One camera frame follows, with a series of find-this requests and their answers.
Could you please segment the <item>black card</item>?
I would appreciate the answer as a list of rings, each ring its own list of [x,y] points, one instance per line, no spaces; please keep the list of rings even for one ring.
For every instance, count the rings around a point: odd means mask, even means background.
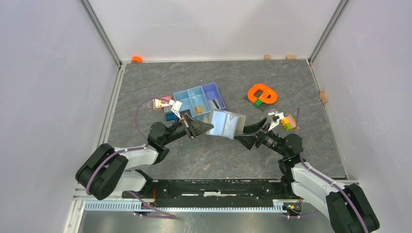
[[[189,117],[192,117],[191,111],[189,109],[180,111],[180,115],[187,115]]]

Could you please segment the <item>gold card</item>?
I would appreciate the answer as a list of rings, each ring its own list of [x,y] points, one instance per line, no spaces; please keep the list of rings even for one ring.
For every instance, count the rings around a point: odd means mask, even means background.
[[[203,114],[205,112],[205,109],[202,105],[201,106],[196,106],[196,107],[194,107],[194,112],[195,112],[196,115],[200,115],[200,114]]]

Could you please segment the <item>white card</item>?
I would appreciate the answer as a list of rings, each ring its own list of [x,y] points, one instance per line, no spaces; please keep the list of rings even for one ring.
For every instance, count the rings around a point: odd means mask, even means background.
[[[222,133],[224,137],[231,140],[234,138],[239,118],[240,117],[238,115],[227,114]]]

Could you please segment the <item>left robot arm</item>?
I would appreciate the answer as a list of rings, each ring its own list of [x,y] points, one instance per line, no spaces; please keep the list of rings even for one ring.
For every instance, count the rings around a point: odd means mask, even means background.
[[[169,153],[166,144],[185,136],[194,139],[213,128],[212,124],[187,114],[169,127],[155,122],[147,143],[142,146],[115,148],[107,143],[99,145],[78,169],[75,180],[86,189],[87,195],[98,200],[124,191],[135,191],[141,198],[146,198],[151,195],[153,185],[150,177],[136,168],[162,162]]]

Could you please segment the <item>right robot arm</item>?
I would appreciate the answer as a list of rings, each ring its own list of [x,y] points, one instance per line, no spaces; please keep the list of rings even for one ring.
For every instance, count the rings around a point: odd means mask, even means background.
[[[380,222],[358,184],[344,184],[316,170],[301,155],[302,138],[295,133],[280,137],[270,130],[266,120],[245,126],[243,133],[234,139],[249,150],[266,146],[283,156],[278,160],[283,174],[280,186],[283,196],[306,200],[330,221],[336,233],[371,233],[380,228]]]

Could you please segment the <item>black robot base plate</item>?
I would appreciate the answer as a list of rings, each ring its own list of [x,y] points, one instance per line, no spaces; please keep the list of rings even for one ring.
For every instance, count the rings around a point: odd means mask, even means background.
[[[152,199],[155,207],[270,207],[274,200],[297,201],[280,179],[158,179],[139,191],[124,191],[124,199],[136,194]]]

